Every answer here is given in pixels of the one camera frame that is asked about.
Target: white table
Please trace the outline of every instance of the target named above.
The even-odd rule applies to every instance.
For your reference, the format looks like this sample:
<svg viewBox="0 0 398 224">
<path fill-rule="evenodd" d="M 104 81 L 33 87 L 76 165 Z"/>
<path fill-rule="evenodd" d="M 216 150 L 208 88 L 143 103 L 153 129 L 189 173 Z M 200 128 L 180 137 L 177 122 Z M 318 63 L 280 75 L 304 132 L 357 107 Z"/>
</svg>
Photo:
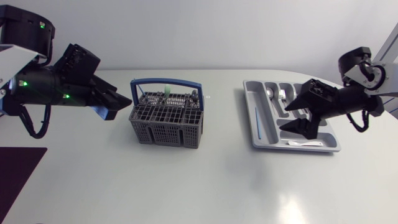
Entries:
<svg viewBox="0 0 398 224">
<path fill-rule="evenodd" d="M 345 116 L 329 119 L 338 153 L 257 150 L 242 81 L 309 76 L 275 70 L 97 75 L 130 98 L 133 78 L 202 83 L 210 98 L 199 149 L 139 144 L 128 121 L 132 106 L 114 121 L 102 121 L 91 108 L 54 106 L 40 140 L 18 117 L 3 117 L 2 146 L 48 148 L 4 223 L 398 223 L 398 121 L 388 113 L 371 117 L 365 133 Z M 27 108 L 38 129 L 44 107 Z"/>
</svg>

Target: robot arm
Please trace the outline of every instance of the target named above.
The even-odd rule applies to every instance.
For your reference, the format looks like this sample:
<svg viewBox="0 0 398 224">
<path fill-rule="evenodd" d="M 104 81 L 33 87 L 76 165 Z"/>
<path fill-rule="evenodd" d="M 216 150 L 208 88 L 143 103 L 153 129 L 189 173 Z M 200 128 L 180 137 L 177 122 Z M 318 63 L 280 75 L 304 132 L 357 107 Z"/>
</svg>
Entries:
<svg viewBox="0 0 398 224">
<path fill-rule="evenodd" d="M 340 57 L 339 69 L 344 87 L 337 89 L 311 79 L 304 83 L 300 94 L 286 110 L 308 108 L 311 118 L 296 119 L 280 128 L 315 139 L 322 119 L 346 114 L 359 132 L 369 127 L 369 115 L 380 116 L 384 111 L 380 96 L 398 96 L 398 65 L 373 62 L 371 51 L 360 47 Z M 364 126 L 360 127 L 350 113 L 362 110 Z"/>
<path fill-rule="evenodd" d="M 0 27 L 0 112 L 19 116 L 33 138 L 47 132 L 52 105 L 90 106 L 104 120 L 113 120 L 132 103 L 94 75 L 100 59 L 77 44 L 70 44 L 53 67 L 46 67 L 55 35 L 46 18 L 5 5 L 0 6 Z M 37 133 L 25 104 L 45 105 Z"/>
</svg>

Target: blue basket handle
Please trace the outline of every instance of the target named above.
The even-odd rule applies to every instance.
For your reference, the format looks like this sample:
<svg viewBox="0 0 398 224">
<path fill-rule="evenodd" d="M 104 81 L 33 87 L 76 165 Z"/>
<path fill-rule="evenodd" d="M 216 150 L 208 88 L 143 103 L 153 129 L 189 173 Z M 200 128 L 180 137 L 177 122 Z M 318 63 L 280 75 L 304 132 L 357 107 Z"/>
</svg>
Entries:
<svg viewBox="0 0 398 224">
<path fill-rule="evenodd" d="M 153 83 L 180 85 L 180 86 L 186 86 L 197 89 L 199 96 L 200 110 L 203 111 L 204 104 L 203 104 L 203 92 L 201 90 L 201 84 L 186 80 L 174 79 L 174 78 L 140 78 L 131 81 L 130 86 L 131 86 L 132 100 L 134 102 L 134 105 L 137 106 L 139 104 L 138 95 L 137 95 L 137 85 L 153 84 Z"/>
</svg>

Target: green utensil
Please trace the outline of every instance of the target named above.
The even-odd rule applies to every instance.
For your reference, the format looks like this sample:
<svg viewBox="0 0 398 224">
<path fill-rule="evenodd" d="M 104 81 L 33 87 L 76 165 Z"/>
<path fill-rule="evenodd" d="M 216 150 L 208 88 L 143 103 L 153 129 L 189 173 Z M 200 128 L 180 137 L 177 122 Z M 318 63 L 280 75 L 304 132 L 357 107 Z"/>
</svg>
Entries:
<svg viewBox="0 0 398 224">
<path fill-rule="evenodd" d="M 169 84 L 166 84 L 166 86 L 164 86 L 164 101 L 165 102 L 169 98 L 170 92 L 171 92 L 171 87 Z"/>
</svg>

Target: gray plastic tray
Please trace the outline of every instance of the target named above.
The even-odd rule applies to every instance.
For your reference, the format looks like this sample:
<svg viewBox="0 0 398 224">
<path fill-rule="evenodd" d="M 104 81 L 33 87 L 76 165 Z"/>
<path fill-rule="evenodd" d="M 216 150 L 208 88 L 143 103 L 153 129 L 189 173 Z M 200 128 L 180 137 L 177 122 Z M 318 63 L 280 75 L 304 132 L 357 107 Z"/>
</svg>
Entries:
<svg viewBox="0 0 398 224">
<path fill-rule="evenodd" d="M 295 110 L 286 111 L 285 107 L 300 93 L 301 85 L 290 82 L 267 82 L 259 80 L 243 81 L 246 104 L 248 106 L 252 142 L 254 147 L 269 149 L 289 149 L 300 151 L 318 151 L 318 152 L 338 152 L 340 144 L 326 120 L 322 120 L 316 139 L 308 140 L 300 134 L 290 133 L 279 129 L 285 123 L 297 118 L 309 119 L 309 111 Z M 270 100 L 266 92 L 269 87 L 274 92 L 274 97 Z M 285 90 L 286 101 L 280 99 L 280 90 Z M 257 117 L 261 139 L 257 131 Z M 323 146 L 291 146 L 288 141 L 304 143 L 309 141 L 320 141 Z"/>
</svg>

